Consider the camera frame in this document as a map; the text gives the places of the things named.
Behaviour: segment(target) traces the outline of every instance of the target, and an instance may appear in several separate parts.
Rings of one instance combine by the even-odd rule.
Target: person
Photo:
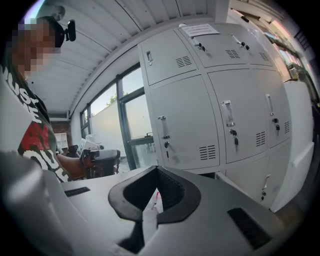
[[[32,115],[32,122],[17,152],[38,162],[43,170],[54,172],[60,182],[86,176],[86,168],[91,167],[92,163],[89,158],[81,161],[80,158],[59,154],[45,104],[28,87],[27,79],[31,72],[38,71],[46,63],[50,54],[61,47],[64,33],[61,25],[51,16],[36,19],[36,24],[24,24],[23,29],[15,31],[12,40],[8,41],[0,66],[3,76],[1,86],[8,86]]]

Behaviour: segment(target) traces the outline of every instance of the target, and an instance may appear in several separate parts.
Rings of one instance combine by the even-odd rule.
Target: white locker
[[[149,86],[197,69],[186,46],[173,30],[157,34],[141,45]]]
[[[150,94],[164,166],[181,170],[218,166],[216,121],[202,76],[161,86]]]
[[[265,184],[268,157],[265,156],[235,168],[226,170],[225,176],[246,192],[252,199],[261,202],[262,188]]]
[[[267,208],[270,208],[274,203],[284,181],[289,163],[290,147],[291,144],[289,143],[269,155],[268,168],[265,176],[265,188],[263,189],[266,196],[264,200],[261,201]]]
[[[257,39],[246,28],[238,24],[211,24],[219,32],[228,33],[234,35],[232,39],[236,42],[236,39],[242,43],[244,42],[249,46],[249,50],[245,47],[239,49],[240,53],[248,57],[249,64],[273,66],[273,61],[269,54],[264,50],[262,45],[257,42]]]
[[[246,63],[239,51],[240,47],[228,34],[220,33],[197,36],[196,40],[205,48],[205,51],[203,51],[198,46],[192,44],[189,36],[181,28],[179,30],[192,45],[205,68]]]
[[[256,69],[254,73],[264,93],[269,147],[272,148],[290,138],[289,102],[281,76],[277,71]]]
[[[266,116],[264,94],[253,71],[234,69],[211,72],[212,82],[223,119],[226,163],[232,163],[264,152],[266,145]]]

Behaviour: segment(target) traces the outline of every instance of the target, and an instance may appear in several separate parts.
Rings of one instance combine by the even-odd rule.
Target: black rubber opening
[[[163,205],[163,212],[157,215],[157,225],[185,220],[201,200],[196,185],[161,166],[152,166],[111,188],[108,200],[115,212],[122,219],[136,222],[131,236],[119,243],[133,253],[138,253],[145,245],[143,210],[156,188]]]

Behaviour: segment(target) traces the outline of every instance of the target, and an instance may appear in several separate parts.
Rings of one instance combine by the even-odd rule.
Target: white wall
[[[115,101],[98,114],[91,117],[92,133],[95,142],[101,143],[105,149],[120,150],[126,155],[121,136],[118,103]]]
[[[80,112],[74,112],[70,120],[71,137],[73,145],[79,145],[81,141],[81,129],[80,129]]]

